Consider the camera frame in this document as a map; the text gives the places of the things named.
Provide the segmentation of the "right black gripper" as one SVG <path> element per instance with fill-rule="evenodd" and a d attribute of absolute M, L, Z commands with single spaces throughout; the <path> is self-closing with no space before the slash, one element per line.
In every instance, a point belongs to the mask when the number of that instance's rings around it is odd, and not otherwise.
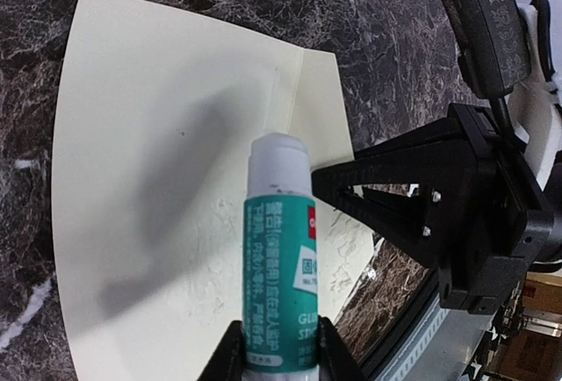
<path fill-rule="evenodd" d="M 448 115 L 465 139 L 317 169 L 313 194 L 422 266 L 442 261 L 441 307 L 491 315 L 527 272 L 553 271 L 553 206 L 487 108 L 451 104 Z"/>

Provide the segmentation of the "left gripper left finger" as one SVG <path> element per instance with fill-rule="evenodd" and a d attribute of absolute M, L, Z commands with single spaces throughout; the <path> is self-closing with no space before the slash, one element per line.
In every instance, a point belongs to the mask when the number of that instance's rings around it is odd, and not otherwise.
<path fill-rule="evenodd" d="M 242 381 L 244 352 L 241 321 L 233 320 L 197 380 Z"/>

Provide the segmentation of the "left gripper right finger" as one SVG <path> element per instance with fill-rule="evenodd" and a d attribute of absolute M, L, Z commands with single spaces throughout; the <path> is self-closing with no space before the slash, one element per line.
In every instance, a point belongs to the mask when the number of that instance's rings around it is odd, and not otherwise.
<path fill-rule="evenodd" d="M 327 317 L 318 322 L 317 350 L 320 381 L 365 381 L 366 377 Z"/>

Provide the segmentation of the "green white glue stick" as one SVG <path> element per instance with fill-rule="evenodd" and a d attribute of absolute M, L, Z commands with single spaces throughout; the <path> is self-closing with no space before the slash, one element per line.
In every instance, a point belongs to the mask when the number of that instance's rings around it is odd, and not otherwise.
<path fill-rule="evenodd" d="M 316 380 L 316 210 L 304 144 L 270 133 L 254 140 L 243 206 L 245 380 Z"/>

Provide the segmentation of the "cream paper envelope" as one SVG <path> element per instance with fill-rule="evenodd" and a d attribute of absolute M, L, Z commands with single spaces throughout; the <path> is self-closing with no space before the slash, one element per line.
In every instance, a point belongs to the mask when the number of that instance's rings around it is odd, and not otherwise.
<path fill-rule="evenodd" d="M 250 146 L 353 156 L 335 55 L 141 0 L 78 0 L 52 162 L 61 309 L 82 380 L 194 380 L 242 314 Z"/>

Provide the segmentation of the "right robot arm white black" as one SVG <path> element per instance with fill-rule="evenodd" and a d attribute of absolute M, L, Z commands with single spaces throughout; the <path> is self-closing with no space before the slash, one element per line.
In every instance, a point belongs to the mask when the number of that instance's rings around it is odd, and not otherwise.
<path fill-rule="evenodd" d="M 561 75 L 551 60 L 550 12 L 521 5 L 531 73 L 508 112 L 522 150 L 490 110 L 447 115 L 317 169 L 313 194 L 437 272 L 440 305 L 493 314 L 528 272 L 561 265 Z"/>

